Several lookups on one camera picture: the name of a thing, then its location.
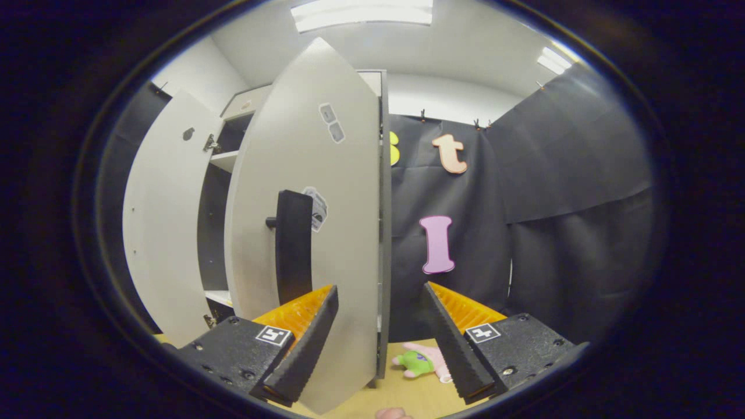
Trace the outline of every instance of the green plush toy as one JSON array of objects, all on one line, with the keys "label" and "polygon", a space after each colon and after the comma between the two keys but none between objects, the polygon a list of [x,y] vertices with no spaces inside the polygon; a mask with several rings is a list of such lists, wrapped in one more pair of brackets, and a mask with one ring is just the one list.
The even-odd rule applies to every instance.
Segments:
[{"label": "green plush toy", "polygon": [[450,373],[442,353],[436,347],[426,347],[413,342],[406,342],[404,349],[409,351],[393,358],[394,365],[406,367],[404,377],[414,378],[434,371],[441,382],[449,382]]}]

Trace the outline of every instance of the fluorescent light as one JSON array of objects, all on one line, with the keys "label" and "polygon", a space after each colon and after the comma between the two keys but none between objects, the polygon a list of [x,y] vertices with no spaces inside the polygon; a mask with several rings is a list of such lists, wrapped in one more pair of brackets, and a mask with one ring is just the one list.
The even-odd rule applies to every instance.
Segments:
[{"label": "fluorescent light", "polygon": [[290,9],[297,31],[356,22],[432,23],[433,0],[317,0]]},{"label": "fluorescent light", "polygon": [[553,49],[550,48],[543,48],[543,54],[551,61],[554,61],[556,64],[559,64],[564,69],[568,69],[571,67],[571,63],[569,63],[567,60],[564,59],[561,55],[558,55],[556,52],[554,52]]},{"label": "fluorescent light", "polygon": [[562,45],[562,44],[560,44],[560,43],[558,43],[556,41],[551,41],[551,43],[554,44],[554,46],[557,47],[559,49],[559,51],[563,52],[564,55],[566,55],[567,57],[569,57],[575,63],[579,63],[580,62],[580,57],[577,56],[571,49],[565,47],[564,45]]},{"label": "fluorescent light", "polygon": [[558,75],[564,73],[564,67],[561,67],[559,64],[556,64],[554,61],[549,60],[548,58],[546,58],[545,55],[538,57],[538,64],[544,66],[545,68],[551,70],[552,72],[555,72]]}]

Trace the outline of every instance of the ceiling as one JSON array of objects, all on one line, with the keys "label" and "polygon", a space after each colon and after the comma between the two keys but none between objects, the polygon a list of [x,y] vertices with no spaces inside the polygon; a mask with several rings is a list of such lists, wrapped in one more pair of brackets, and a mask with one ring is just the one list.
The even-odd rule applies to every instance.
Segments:
[{"label": "ceiling", "polygon": [[528,97],[555,76],[536,63],[551,41],[476,0],[434,0],[431,26],[358,23],[298,34],[290,7],[264,3],[212,34],[248,86],[270,84],[315,37],[356,69],[451,78]]}]

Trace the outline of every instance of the open cabinet door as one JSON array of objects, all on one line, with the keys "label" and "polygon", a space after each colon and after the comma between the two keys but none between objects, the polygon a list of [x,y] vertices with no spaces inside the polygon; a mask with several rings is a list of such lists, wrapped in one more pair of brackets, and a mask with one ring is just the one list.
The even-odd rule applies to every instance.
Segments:
[{"label": "open cabinet door", "polygon": [[335,284],[339,310],[300,397],[317,413],[375,376],[380,150],[378,97],[316,38],[275,80],[230,181],[226,272],[235,314],[244,318],[279,305],[275,232],[265,224],[277,212],[279,192],[315,188],[325,202],[323,224],[311,234],[312,286]]},{"label": "open cabinet door", "polygon": [[182,347],[208,330],[197,258],[197,214],[222,120],[179,92],[142,140],[124,192],[122,233],[137,294],[165,337]]}]

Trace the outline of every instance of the wooden table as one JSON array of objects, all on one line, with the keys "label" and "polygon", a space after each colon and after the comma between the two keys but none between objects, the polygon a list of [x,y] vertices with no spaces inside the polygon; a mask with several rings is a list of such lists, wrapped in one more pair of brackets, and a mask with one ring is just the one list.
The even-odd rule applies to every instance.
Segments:
[{"label": "wooden table", "polygon": [[[434,339],[416,341],[426,346],[436,347]],[[362,388],[336,409],[316,415],[300,403],[291,409],[272,403],[309,418],[360,418],[373,419],[375,412],[387,407],[401,407],[413,419],[430,419],[451,415],[455,412],[476,406],[486,401],[466,406],[458,397],[452,382],[443,384],[434,373],[409,379],[404,377],[404,368],[393,365],[393,357],[406,352],[401,343],[388,344],[387,368],[384,379],[376,381],[377,388]]]}]

